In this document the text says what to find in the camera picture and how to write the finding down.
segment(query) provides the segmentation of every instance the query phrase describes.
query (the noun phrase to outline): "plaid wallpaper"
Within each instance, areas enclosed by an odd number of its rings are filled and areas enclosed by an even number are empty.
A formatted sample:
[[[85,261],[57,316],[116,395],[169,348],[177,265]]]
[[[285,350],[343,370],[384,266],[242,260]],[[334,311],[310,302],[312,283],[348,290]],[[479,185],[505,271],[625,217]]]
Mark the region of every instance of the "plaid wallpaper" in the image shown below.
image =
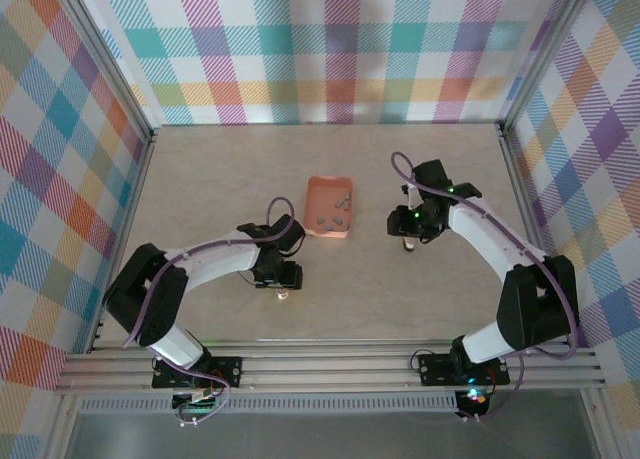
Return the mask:
[[[34,457],[143,142],[57,0],[0,0],[0,458]]]
[[[175,125],[493,120],[562,0],[108,3]]]
[[[640,457],[640,0],[589,0],[517,127],[548,250]]]

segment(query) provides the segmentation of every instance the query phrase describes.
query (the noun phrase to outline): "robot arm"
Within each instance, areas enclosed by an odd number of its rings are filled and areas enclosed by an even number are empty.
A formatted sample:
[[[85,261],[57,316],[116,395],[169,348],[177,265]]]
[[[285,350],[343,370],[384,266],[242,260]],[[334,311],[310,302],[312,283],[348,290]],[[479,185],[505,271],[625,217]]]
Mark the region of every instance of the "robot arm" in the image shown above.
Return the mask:
[[[464,198],[495,219],[480,191],[469,183],[453,185],[440,161],[420,164],[413,169],[413,176],[418,184]],[[477,364],[570,332],[568,318],[556,291],[534,261],[488,220],[488,214],[480,213],[469,204],[418,190],[414,184],[403,186],[403,192],[408,196],[409,206],[398,206],[389,215],[387,232],[401,236],[406,250],[413,249],[407,247],[407,244],[412,244],[407,243],[407,239],[429,243],[451,229],[474,247],[503,282],[496,320],[453,342],[451,358],[459,376],[464,376]],[[561,285],[577,322],[575,273],[571,262],[564,256],[548,257],[498,221],[551,271]]]
[[[218,277],[237,271],[251,271],[257,288],[300,289],[302,268],[286,258],[297,252],[291,249],[305,236],[304,229],[294,221],[292,227],[277,241],[259,244],[237,244],[235,240],[264,239],[281,232],[290,221],[283,215],[273,226],[245,224],[221,238],[228,245],[213,247],[187,255],[193,247],[161,251],[153,244],[140,246],[105,294],[109,313],[131,332],[150,281],[160,268],[176,256],[176,262],[163,274],[145,315],[137,343],[184,369],[210,373],[213,368],[207,349],[188,332],[175,324],[184,294]]]

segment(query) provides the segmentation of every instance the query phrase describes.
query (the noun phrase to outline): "purple cable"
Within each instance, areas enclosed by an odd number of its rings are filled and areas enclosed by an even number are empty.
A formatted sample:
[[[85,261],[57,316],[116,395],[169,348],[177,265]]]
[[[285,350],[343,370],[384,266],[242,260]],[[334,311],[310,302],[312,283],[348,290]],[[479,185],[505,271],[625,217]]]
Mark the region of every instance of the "purple cable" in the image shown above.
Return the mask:
[[[273,236],[270,236],[270,237],[263,237],[263,238],[258,238],[258,239],[231,239],[229,241],[218,240],[218,241],[207,242],[205,244],[200,244],[199,246],[195,246],[195,247],[189,249],[185,254],[186,255],[196,254],[196,253],[202,252],[202,251],[204,251],[206,249],[211,249],[213,247],[225,246],[225,245],[226,246],[231,246],[231,245],[234,245],[234,244],[260,244],[260,243],[263,243],[263,242],[277,241],[282,236],[284,236],[289,231],[289,229],[291,229],[291,226],[293,226],[293,222],[295,220],[295,210],[293,208],[293,204],[291,203],[291,201],[289,199],[287,199],[286,197],[278,196],[278,197],[274,198],[269,203],[269,206],[267,207],[267,225],[269,224],[269,219],[270,219],[270,216],[271,216],[271,210],[273,209],[274,204],[276,202],[278,202],[278,201],[285,202],[289,206],[289,209],[291,211],[291,217],[289,218],[289,222],[287,223],[285,228],[282,231],[280,231],[279,233],[274,234]],[[149,309],[149,304],[151,302],[151,297],[153,296],[153,291],[155,291],[155,288],[158,286],[158,283],[160,282],[160,278],[167,271],[167,269],[169,269],[175,263],[181,261],[185,254],[180,254],[180,255],[170,259],[169,261],[167,261],[167,263],[164,266],[162,266],[160,268],[160,270],[157,272],[157,274],[153,277],[153,280],[151,281],[151,284],[149,285],[149,289],[147,290],[147,294],[144,297],[144,301],[142,301],[142,306],[140,307],[140,312],[138,314],[138,318],[136,319],[136,322],[133,325],[133,328],[131,329],[131,333],[129,334],[127,339],[122,344],[122,349],[126,349],[127,347],[129,347],[129,344],[131,344],[131,341],[133,341],[136,338],[136,336],[138,335],[138,333],[140,332],[140,328],[142,327],[142,322],[144,321],[144,317],[145,317],[145,315],[147,313],[147,310]],[[201,372],[190,371],[188,369],[185,369],[182,366],[179,366],[178,364],[174,364],[173,362],[171,362],[171,361],[169,361],[169,360],[167,360],[165,358],[163,358],[162,360],[164,362],[166,362],[169,366],[171,366],[173,369],[175,369],[178,372],[181,372],[182,374],[187,374],[187,375],[193,376],[193,377],[200,377],[202,379],[209,379],[211,381],[217,382],[218,384],[222,384],[225,387],[226,394],[225,394],[224,400],[215,409],[211,410],[210,412],[208,412],[207,414],[202,416],[200,419],[195,419],[193,421],[185,421],[184,418],[182,417],[182,409],[185,406],[178,407],[178,419],[180,419],[181,423],[183,423],[183,424],[191,423],[193,425],[198,425],[201,422],[204,422],[207,419],[209,419],[210,417],[212,417],[215,414],[217,414],[229,402],[229,397],[231,396],[231,386],[229,385],[229,383],[227,381],[225,381],[221,377],[213,376],[213,375],[210,375],[210,374],[204,374],[204,373],[201,373]]]
[[[153,280],[149,285],[149,289],[147,290],[147,294],[144,296],[144,301],[142,301],[142,306],[140,306],[140,313],[138,314],[138,318],[136,319],[136,322],[133,325],[133,328],[131,329],[129,336],[122,344],[122,349],[126,349],[127,347],[129,347],[131,342],[134,341],[135,338],[138,336],[138,333],[140,332],[140,328],[142,327],[142,322],[144,321],[144,318],[147,314],[147,310],[149,309],[149,304],[151,303],[151,297],[153,296],[153,292],[156,290],[156,287],[158,287],[158,283],[160,282],[160,279],[162,278],[163,274],[167,272],[167,269],[169,269],[171,266],[183,260],[185,254],[190,256],[192,254],[196,254],[198,252],[202,252],[204,250],[211,249],[213,247],[219,247],[219,246],[232,246],[234,244],[260,244],[263,242],[277,241],[282,236],[284,236],[289,231],[289,229],[291,229],[291,226],[293,226],[293,222],[295,220],[294,219],[295,211],[293,209],[293,204],[289,199],[287,199],[286,197],[278,196],[274,198],[269,203],[269,207],[267,207],[267,224],[269,223],[269,216],[271,215],[271,209],[273,208],[273,205],[278,201],[285,202],[289,206],[289,209],[291,210],[291,217],[289,219],[289,222],[287,223],[286,227],[279,233],[270,237],[261,237],[258,239],[231,239],[230,241],[217,240],[212,242],[206,242],[204,244],[200,244],[199,246],[195,246],[189,249],[188,251],[186,251],[184,254],[179,254],[176,257],[167,261],[167,263],[164,266],[162,266],[158,271],[158,273],[153,277]]]
[[[516,385],[513,386],[513,390],[511,391],[511,394],[507,396],[507,399],[502,404],[500,404],[498,407],[496,407],[492,411],[487,412],[484,415],[485,418],[492,417],[496,412],[504,409],[504,406],[506,406],[509,402],[511,402],[513,397],[517,394],[517,392],[522,387],[522,383],[524,382],[524,359],[522,358],[522,354],[518,354],[518,360],[520,361],[520,373],[518,374],[518,380],[516,381]]]
[[[569,329],[571,331],[571,341],[570,341],[570,345],[569,345],[569,351],[567,351],[565,354],[555,354],[555,353],[552,353],[552,352],[548,352],[548,351],[545,351],[544,349],[542,349],[541,347],[534,347],[534,349],[536,351],[546,355],[546,356],[552,357],[552,358],[557,359],[559,361],[565,361],[567,359],[571,359],[574,356],[574,354],[576,353],[576,350],[578,349],[578,325],[576,324],[576,319],[575,319],[575,317],[573,315],[573,311],[571,310],[571,306],[569,305],[569,301],[567,299],[567,296],[565,295],[564,291],[560,287],[560,284],[558,284],[558,281],[556,280],[556,278],[553,277],[553,274],[551,273],[549,268],[547,268],[547,266],[545,266],[542,263],[542,261],[540,261],[540,259],[538,259],[535,256],[535,254],[533,254],[531,251],[529,251],[527,246],[525,246],[522,242],[520,242],[520,240],[517,237],[515,237],[509,231],[509,229],[507,229],[504,225],[502,225],[502,223],[497,218],[492,216],[489,212],[484,210],[482,207],[480,207],[477,204],[469,201],[468,199],[465,199],[465,198],[460,197],[460,196],[456,196],[455,194],[451,194],[451,193],[446,192],[446,191],[441,191],[439,189],[434,189],[434,188],[431,188],[431,187],[423,186],[422,184],[418,184],[413,179],[413,177],[408,177],[407,175],[405,175],[400,170],[398,165],[396,164],[396,157],[398,157],[398,156],[402,157],[402,159],[405,160],[405,162],[409,165],[409,167],[410,167],[410,169],[412,171],[413,171],[413,164],[411,163],[411,160],[405,154],[403,154],[400,151],[395,151],[393,154],[391,154],[391,166],[393,167],[393,169],[398,173],[398,175],[402,179],[407,181],[409,184],[417,187],[418,189],[421,189],[421,190],[423,190],[425,192],[428,192],[428,193],[436,195],[436,196],[441,196],[441,197],[446,197],[446,198],[449,198],[449,199],[453,199],[453,200],[455,200],[455,201],[457,201],[457,202],[459,202],[461,204],[464,204],[465,206],[473,209],[478,214],[481,214],[483,217],[488,219],[489,222],[491,222],[491,224],[493,224],[502,234],[504,234],[504,236],[511,243],[513,243],[521,253],[523,253],[527,258],[529,258],[542,271],[544,276],[547,278],[547,280],[551,284],[551,287],[553,287],[553,290],[558,295],[558,298],[560,299],[560,302],[562,303],[562,308],[564,309],[564,312],[567,315],[567,320],[569,321]]]
[[[185,369],[182,366],[179,366],[178,364],[174,364],[173,362],[167,360],[167,359],[162,359],[164,362],[166,362],[168,365],[170,365],[171,367],[173,367],[176,371],[181,372],[183,374],[187,374],[193,377],[200,377],[202,379],[209,379],[211,381],[217,382],[218,384],[221,384],[224,386],[225,388],[225,396],[224,396],[224,400],[218,404],[214,409],[212,409],[210,412],[208,412],[207,414],[205,414],[204,416],[202,416],[199,419],[194,419],[193,421],[185,421],[184,418],[182,417],[182,409],[184,409],[186,407],[186,405],[181,405],[178,406],[178,419],[180,419],[180,422],[183,424],[193,424],[194,426],[197,426],[198,424],[200,424],[201,422],[206,421],[207,419],[209,419],[210,417],[214,416],[215,414],[217,414],[218,412],[220,412],[220,409],[222,409],[224,406],[227,405],[227,403],[229,402],[229,397],[231,396],[231,386],[229,385],[229,383],[227,381],[225,381],[224,379],[222,379],[221,377],[218,376],[213,376],[211,374],[204,374],[201,372],[195,372],[195,371],[190,371],[189,369]]]

